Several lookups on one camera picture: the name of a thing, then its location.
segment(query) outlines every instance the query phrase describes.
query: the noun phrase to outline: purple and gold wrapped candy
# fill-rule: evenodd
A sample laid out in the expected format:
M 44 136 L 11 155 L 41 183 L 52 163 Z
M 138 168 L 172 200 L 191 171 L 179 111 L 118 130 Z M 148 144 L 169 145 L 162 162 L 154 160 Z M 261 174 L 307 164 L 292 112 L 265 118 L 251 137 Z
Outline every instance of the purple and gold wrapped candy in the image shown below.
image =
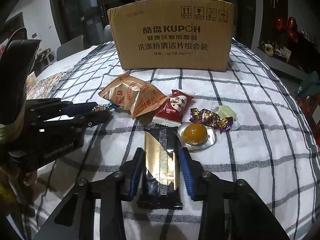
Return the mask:
M 190 122 L 201 123 L 219 129 L 220 133 L 230 130 L 233 124 L 232 117 L 220 119 L 220 116 L 208 109 L 198 110 L 197 108 L 190 109 Z

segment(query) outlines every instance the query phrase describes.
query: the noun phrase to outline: brown cardboard box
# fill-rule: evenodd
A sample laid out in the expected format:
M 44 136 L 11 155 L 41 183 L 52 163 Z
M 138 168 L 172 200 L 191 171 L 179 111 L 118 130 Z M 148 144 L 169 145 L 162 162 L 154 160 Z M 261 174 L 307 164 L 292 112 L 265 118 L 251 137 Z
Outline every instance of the brown cardboard box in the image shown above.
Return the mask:
M 109 9 L 122 68 L 225 71 L 233 9 L 220 0 L 145 0 Z

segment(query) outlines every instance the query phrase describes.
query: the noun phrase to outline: red and white snack package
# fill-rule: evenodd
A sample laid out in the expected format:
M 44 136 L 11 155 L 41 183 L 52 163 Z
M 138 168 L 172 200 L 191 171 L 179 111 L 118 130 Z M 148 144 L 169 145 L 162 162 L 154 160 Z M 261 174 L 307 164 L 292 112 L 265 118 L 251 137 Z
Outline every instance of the red and white snack package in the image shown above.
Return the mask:
M 152 121 L 169 127 L 180 126 L 182 113 L 194 97 L 194 94 L 172 89 L 172 95 L 159 108 Z

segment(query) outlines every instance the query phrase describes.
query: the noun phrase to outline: checkered tablecloth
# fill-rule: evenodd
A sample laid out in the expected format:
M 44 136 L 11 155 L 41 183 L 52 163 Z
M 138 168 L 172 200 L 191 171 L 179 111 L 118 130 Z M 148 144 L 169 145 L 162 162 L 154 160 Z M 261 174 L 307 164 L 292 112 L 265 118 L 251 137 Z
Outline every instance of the checkered tablecloth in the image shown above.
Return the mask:
M 296 101 L 266 64 L 236 41 L 230 63 L 226 72 L 148 69 L 131 75 L 151 82 L 164 94 L 171 89 L 195 93 L 190 106 L 198 109 L 217 103 L 230 106 L 240 128 L 216 132 L 216 143 L 191 157 L 221 179 L 247 180 L 290 239 L 301 239 L 319 215 L 319 148 Z M 114 44 L 103 44 L 80 60 L 50 97 L 107 103 L 98 91 L 123 73 Z M 188 119 L 187 112 L 183 121 Z M 82 149 L 39 169 L 33 188 L 36 215 L 23 217 L 25 237 L 33 238 L 77 178 L 104 179 L 132 159 L 136 148 L 144 147 L 146 125 L 142 118 L 131 119 L 127 111 L 112 110 L 108 122 L 87 129 Z M 136 200 L 124 202 L 127 239 L 197 239 L 202 203 L 190 200 L 181 172 L 180 194 L 181 211 L 141 210 Z M 99 206 L 97 201 L 95 239 L 99 239 Z

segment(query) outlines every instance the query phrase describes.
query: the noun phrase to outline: black and gold snack package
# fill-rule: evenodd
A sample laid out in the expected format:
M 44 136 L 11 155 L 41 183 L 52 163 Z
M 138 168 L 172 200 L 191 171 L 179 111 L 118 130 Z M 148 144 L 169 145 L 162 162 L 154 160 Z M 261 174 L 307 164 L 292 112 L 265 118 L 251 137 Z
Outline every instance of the black and gold snack package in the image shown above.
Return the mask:
M 146 166 L 142 176 L 140 208 L 182 209 L 179 194 L 177 127 L 146 129 Z

